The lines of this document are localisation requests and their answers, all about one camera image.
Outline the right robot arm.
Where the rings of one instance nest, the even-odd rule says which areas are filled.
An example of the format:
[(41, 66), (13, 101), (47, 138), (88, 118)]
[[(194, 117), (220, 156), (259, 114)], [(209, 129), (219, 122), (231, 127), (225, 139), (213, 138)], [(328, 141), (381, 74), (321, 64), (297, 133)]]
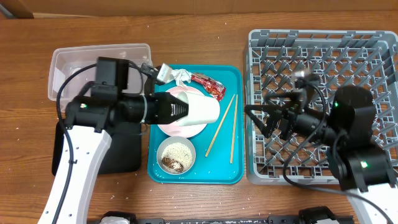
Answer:
[[(369, 90), (359, 86), (337, 89), (330, 112), (316, 85), (301, 84), (290, 93), (270, 94), (289, 98), (284, 106), (246, 105), (244, 110), (262, 135), (278, 129), (283, 140), (297, 134), (305, 139), (284, 161), (282, 176), (289, 184), (347, 197), (363, 223), (397, 223), (397, 175), (387, 152), (371, 139), (376, 107)], [(287, 176), (294, 156), (310, 142), (328, 146), (328, 167), (340, 189), (301, 184)]]

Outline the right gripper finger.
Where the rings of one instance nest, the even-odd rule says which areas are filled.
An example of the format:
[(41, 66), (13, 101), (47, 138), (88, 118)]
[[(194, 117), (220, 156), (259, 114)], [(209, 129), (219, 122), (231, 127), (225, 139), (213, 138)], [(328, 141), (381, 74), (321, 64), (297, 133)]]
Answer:
[[(270, 138), (272, 133), (277, 129), (280, 121), (280, 107), (276, 105), (246, 105), (245, 113), (251, 118), (253, 123), (260, 130), (265, 138)], [(260, 120), (252, 111), (262, 111), (267, 113), (266, 122)]]
[(270, 93), (264, 96), (267, 106), (294, 107), (300, 104), (300, 93)]

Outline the grey bowl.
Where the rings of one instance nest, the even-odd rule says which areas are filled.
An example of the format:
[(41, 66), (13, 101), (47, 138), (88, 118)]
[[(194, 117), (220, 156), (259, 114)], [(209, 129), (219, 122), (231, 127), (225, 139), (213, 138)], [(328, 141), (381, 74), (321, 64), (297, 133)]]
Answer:
[(181, 175), (181, 174), (184, 174), (184, 173), (188, 172), (188, 171), (193, 167), (193, 165), (191, 166), (191, 168), (189, 168), (189, 170), (187, 170), (187, 171), (185, 171), (185, 172), (183, 172), (183, 173), (181, 173), (181, 174), (172, 174), (172, 173), (170, 173), (170, 172), (167, 172), (167, 171), (165, 170), (165, 167), (164, 167), (164, 166), (162, 165), (162, 163), (161, 163), (161, 155), (162, 155), (162, 153), (163, 153), (165, 147), (166, 147), (167, 145), (172, 144), (172, 143), (175, 143), (175, 142), (179, 142), (179, 143), (185, 144), (185, 145), (187, 145), (187, 146), (189, 147), (189, 149), (191, 150), (191, 152), (192, 152), (192, 154), (193, 154), (193, 165), (194, 165), (195, 159), (196, 159), (196, 150), (195, 150), (195, 147), (193, 146), (193, 144), (191, 143), (191, 141), (189, 141), (187, 138), (180, 137), (180, 136), (172, 136), (172, 137), (169, 137), (169, 138), (165, 139), (164, 141), (162, 141), (162, 143), (160, 144), (160, 146), (159, 146), (158, 149), (157, 149), (156, 159), (157, 159), (157, 163), (159, 164), (160, 168), (161, 168), (164, 172), (166, 172), (166, 173), (168, 173), (168, 174), (171, 174), (171, 175)]

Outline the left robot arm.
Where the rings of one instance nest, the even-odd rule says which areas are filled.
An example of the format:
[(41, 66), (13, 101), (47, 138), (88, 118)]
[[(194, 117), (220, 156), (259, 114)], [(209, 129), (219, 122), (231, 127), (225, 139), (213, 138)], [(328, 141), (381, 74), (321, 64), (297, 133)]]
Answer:
[(86, 223), (101, 163), (111, 147), (107, 132), (121, 123), (170, 124), (188, 114), (188, 103), (170, 93), (125, 93), (134, 68), (155, 84), (159, 71), (130, 60), (99, 57), (95, 79), (86, 83), (64, 111), (56, 100), (63, 149), (40, 223)]

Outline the white napkin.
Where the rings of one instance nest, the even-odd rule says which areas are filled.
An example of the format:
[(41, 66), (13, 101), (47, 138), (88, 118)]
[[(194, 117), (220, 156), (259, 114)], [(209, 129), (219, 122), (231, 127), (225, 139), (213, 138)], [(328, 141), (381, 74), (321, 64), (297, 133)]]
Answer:
[(190, 83), (192, 79), (192, 72), (186, 69), (176, 69), (171, 71), (171, 80), (176, 82), (177, 86), (186, 87), (186, 83)]

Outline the white cup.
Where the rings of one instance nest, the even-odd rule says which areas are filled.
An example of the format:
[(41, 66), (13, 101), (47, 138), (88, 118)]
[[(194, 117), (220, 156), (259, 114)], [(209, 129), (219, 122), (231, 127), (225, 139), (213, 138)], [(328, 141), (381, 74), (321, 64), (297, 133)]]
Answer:
[(182, 91), (177, 98), (188, 104), (188, 115), (177, 121), (179, 126), (214, 123), (220, 115), (220, 104), (212, 97)]

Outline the red snack wrapper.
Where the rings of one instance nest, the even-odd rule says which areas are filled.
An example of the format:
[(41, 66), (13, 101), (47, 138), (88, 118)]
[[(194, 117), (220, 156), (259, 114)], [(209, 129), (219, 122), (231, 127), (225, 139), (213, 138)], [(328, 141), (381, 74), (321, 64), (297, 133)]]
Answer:
[(218, 101), (221, 101), (225, 96), (226, 87), (221, 82), (202, 73), (193, 73), (191, 81), (201, 84), (206, 92)]

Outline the rice and food scraps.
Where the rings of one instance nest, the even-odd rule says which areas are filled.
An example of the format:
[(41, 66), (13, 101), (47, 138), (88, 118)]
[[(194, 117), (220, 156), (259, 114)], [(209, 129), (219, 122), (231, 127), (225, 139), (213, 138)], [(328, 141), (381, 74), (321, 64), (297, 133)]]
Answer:
[(175, 142), (165, 147), (161, 163), (167, 172), (181, 174), (193, 165), (193, 154), (187, 145)]

